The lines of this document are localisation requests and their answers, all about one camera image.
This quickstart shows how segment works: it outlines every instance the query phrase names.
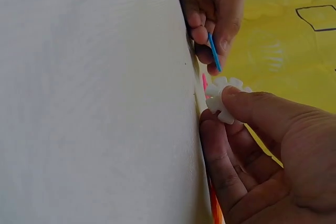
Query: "skin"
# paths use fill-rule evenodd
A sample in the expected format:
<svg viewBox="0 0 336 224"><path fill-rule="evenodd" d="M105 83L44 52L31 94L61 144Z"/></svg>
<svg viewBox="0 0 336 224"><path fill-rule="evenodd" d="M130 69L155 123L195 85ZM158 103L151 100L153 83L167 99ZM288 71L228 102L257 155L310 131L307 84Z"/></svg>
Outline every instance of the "skin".
<svg viewBox="0 0 336 224"><path fill-rule="evenodd" d="M275 95L227 87L222 101L247 123L200 122L206 166L227 224L336 223L336 115Z"/></svg>
<svg viewBox="0 0 336 224"><path fill-rule="evenodd" d="M218 71L208 44L207 33L213 34L219 60L223 66L243 18L244 0L181 0L182 9L195 41L195 52L208 72Z"/></svg>

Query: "white plastic flower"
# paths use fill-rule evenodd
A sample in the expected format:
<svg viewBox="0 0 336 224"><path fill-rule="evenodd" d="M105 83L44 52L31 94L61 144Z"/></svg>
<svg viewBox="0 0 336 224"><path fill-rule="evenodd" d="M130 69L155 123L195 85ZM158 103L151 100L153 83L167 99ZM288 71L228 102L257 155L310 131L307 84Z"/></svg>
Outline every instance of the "white plastic flower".
<svg viewBox="0 0 336 224"><path fill-rule="evenodd" d="M214 84L209 84L205 90L205 94L210 98L206 99L206 105L211 111L215 114L217 111L220 111L218 119L227 124L233 124L235 119L227 111L224 104L222 103L222 91L226 86L233 86L244 92L252 92L252 89L249 87L243 88L243 82L237 78L230 78L227 81L226 77L219 77L214 81Z"/></svg>

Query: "yellow background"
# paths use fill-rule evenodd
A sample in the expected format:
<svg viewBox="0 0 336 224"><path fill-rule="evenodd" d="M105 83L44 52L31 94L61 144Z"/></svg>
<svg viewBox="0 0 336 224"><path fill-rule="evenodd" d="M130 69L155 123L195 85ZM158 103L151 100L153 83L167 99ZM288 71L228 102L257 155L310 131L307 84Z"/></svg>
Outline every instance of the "yellow background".
<svg viewBox="0 0 336 224"><path fill-rule="evenodd" d="M221 76L336 113L336 30L314 31L296 8L336 0L246 0L241 30ZM336 23L336 11L305 9L316 26Z"/></svg>

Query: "blue stick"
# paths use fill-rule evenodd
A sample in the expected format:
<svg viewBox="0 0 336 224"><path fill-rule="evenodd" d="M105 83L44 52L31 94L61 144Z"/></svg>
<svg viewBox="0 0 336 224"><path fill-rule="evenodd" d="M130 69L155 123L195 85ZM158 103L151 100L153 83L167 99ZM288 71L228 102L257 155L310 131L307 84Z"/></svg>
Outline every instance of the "blue stick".
<svg viewBox="0 0 336 224"><path fill-rule="evenodd" d="M216 48L215 48L214 41L212 40L212 34L211 33L208 33L208 40L209 40L210 45L211 45L211 50L212 50L212 54L213 54L214 59L215 59L217 70L219 72L221 72L222 71L222 67L221 67L221 64L219 63L218 54L217 54L217 51L216 51Z"/></svg>

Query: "white wall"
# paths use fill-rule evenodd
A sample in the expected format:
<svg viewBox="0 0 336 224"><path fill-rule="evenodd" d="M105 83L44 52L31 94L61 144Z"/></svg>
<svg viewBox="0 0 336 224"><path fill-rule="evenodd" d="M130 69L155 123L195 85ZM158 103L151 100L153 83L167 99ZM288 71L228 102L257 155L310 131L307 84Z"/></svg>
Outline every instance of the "white wall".
<svg viewBox="0 0 336 224"><path fill-rule="evenodd" d="M178 0L0 0L0 223L209 223Z"/></svg>

